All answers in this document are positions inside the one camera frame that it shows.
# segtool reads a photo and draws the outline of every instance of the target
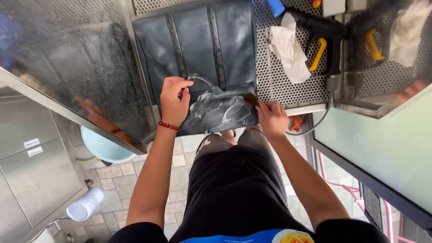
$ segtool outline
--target hand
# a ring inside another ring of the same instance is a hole
[[[289,118],[282,105],[278,102],[271,102],[266,105],[262,100],[255,108],[258,111],[258,121],[261,124],[264,135],[267,138],[285,136],[288,128]]]
[[[180,77],[167,77],[163,81],[161,92],[162,122],[180,127],[186,119],[189,109],[189,86],[193,81],[187,81]]]

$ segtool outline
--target orange cloth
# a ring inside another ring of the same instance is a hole
[[[290,115],[289,119],[292,120],[289,131],[299,132],[305,121],[302,119],[301,115]]]

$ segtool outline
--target tiled floor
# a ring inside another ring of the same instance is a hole
[[[244,128],[236,130],[237,139],[243,130]],[[195,152],[204,137],[205,135],[192,135],[178,137],[175,140],[169,196],[165,208],[164,232],[167,238],[174,234],[183,220],[189,171],[195,158]],[[305,136],[289,136],[288,139],[300,154],[307,158]],[[62,231],[69,232],[75,238],[75,243],[84,242],[89,237],[94,238],[96,242],[105,243],[111,235],[123,228],[126,223],[130,197],[146,157],[147,155],[135,156],[130,161],[113,164],[110,167],[105,167],[99,161],[82,165],[86,178],[93,179],[94,184],[92,186],[103,191],[104,199],[98,210],[84,222],[59,221],[58,224]],[[275,157],[282,172],[288,196],[288,207],[296,220],[311,229],[311,223],[306,211],[295,195],[276,153]],[[356,180],[336,164],[328,162],[325,167],[327,177],[332,181],[345,185],[356,185]],[[357,204],[353,203],[353,199],[348,192],[343,188],[334,186],[332,188],[350,215],[354,218],[365,219]]]

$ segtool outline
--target yellow trigger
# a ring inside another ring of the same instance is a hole
[[[368,48],[371,52],[371,57],[375,60],[384,60],[385,58],[381,55],[380,51],[378,50],[377,45],[375,44],[374,35],[375,29],[369,31],[365,36],[365,42],[366,45],[368,45]]]
[[[324,52],[325,47],[327,46],[327,41],[324,38],[319,38],[318,42],[320,43],[320,48],[318,49],[318,53],[314,58],[314,61],[312,62],[311,67],[309,68],[309,71],[314,71],[317,69],[318,63],[320,61],[320,58]]]

